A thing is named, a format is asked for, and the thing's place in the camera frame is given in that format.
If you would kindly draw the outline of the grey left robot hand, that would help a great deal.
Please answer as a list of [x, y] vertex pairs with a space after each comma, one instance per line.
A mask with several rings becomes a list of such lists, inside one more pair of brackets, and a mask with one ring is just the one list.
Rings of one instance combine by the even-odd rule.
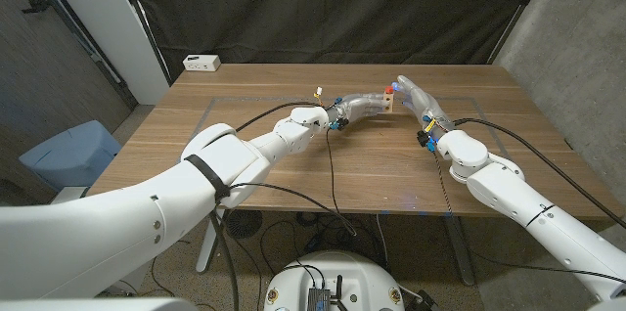
[[384, 112], [389, 105], [390, 101], [384, 94], [350, 94], [337, 98], [327, 109], [329, 126], [333, 130], [342, 130], [361, 118]]

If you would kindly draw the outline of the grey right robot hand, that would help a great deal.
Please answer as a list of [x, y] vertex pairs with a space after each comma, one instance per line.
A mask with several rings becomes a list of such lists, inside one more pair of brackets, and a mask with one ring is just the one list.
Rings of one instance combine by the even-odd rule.
[[422, 127], [417, 134], [420, 145], [434, 152], [439, 139], [455, 129], [454, 122], [430, 94], [408, 77], [399, 75], [392, 87], [406, 95], [403, 105], [415, 114]]

